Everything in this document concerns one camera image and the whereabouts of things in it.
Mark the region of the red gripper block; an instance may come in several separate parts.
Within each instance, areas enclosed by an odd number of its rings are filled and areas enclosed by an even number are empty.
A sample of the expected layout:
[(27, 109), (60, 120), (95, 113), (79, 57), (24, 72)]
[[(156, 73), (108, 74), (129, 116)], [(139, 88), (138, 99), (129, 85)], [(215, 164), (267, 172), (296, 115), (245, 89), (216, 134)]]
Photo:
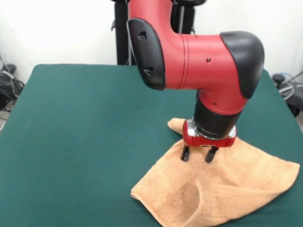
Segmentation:
[(183, 124), (183, 141), (185, 146), (181, 155), (181, 160), (187, 162), (190, 157), (190, 148), (189, 147), (211, 147), (208, 151), (205, 162), (211, 163), (218, 148), (231, 147), (236, 139), (236, 126), (232, 128), (228, 136), (223, 139), (211, 139), (208, 138), (197, 131), (194, 126), (193, 120), (185, 120)]

